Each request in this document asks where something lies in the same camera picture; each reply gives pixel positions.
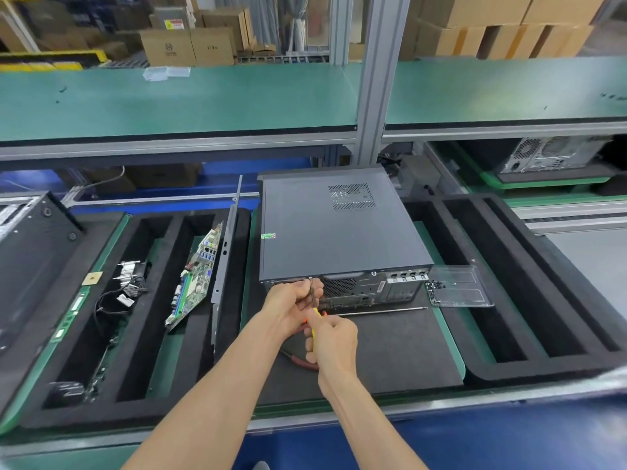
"perforated vent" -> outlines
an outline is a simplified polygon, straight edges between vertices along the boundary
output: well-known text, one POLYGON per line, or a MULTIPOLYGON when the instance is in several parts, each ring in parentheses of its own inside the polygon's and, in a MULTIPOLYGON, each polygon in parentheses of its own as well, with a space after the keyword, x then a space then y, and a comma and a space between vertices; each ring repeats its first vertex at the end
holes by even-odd
POLYGON ((526 138, 520 142, 512 158, 522 160, 523 158, 532 157, 540 148, 541 143, 542 140, 539 140, 538 138, 526 138))
POLYGON ((567 136, 557 136, 549 140, 542 149, 542 156, 551 158, 567 155, 566 147, 568 146, 569 140, 567 136))
POLYGON ((333 209, 361 209, 375 207, 376 203, 366 183, 334 185, 329 187, 333 209))
POLYGON ((323 280, 325 297, 343 297, 355 289, 355 279, 323 280))

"hand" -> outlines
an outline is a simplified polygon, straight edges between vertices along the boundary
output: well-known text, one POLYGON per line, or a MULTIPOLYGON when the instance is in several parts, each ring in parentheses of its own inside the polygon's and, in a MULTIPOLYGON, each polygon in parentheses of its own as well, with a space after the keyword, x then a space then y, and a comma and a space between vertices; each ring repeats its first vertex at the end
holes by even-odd
POLYGON ((320 316, 312 308, 306 309, 305 315, 315 332, 314 340, 311 330, 305 330, 309 336, 305 341, 307 361, 318 363, 318 385, 322 395, 332 400, 335 379, 357 378, 357 326, 337 315, 320 316))
POLYGON ((305 321, 302 310, 310 308, 313 311, 311 307, 318 306, 324 292, 322 287, 320 279, 313 279, 316 303, 312 304, 308 279, 291 284, 277 284, 266 295, 260 314, 276 320, 281 338, 286 340, 305 321))

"curtain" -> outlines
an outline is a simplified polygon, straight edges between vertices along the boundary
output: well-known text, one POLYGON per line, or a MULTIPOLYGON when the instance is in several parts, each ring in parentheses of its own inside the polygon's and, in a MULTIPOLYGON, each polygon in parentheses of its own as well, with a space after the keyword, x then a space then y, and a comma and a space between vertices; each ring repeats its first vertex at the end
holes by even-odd
POLYGON ((287 0, 287 7, 292 15, 288 51, 302 53, 307 48, 307 27, 305 25, 307 3, 309 0, 287 0))
POLYGON ((216 0, 216 5, 248 7, 257 41, 260 44, 274 44, 280 50, 275 0, 216 0))

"person's right hand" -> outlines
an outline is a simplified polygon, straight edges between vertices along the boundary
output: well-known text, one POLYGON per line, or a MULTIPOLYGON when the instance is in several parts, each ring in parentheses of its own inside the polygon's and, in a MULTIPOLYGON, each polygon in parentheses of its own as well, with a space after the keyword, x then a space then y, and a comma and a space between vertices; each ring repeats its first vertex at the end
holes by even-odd
POLYGON ((335 380, 357 378, 357 326, 337 315, 320 316, 313 308, 304 312, 315 332, 313 339, 311 330, 305 329, 305 334, 309 336, 305 342, 307 361, 318 363, 318 385, 322 395, 330 400, 335 380))

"forearm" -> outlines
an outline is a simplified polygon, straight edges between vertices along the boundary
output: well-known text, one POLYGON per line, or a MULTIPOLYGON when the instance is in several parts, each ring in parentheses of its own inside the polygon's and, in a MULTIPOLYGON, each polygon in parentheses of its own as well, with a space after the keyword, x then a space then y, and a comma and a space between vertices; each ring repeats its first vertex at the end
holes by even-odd
POLYGON ((230 469, 281 341, 276 324, 257 314, 124 469, 230 469))
POLYGON ((356 377, 329 380, 329 402, 361 470, 427 469, 356 377))

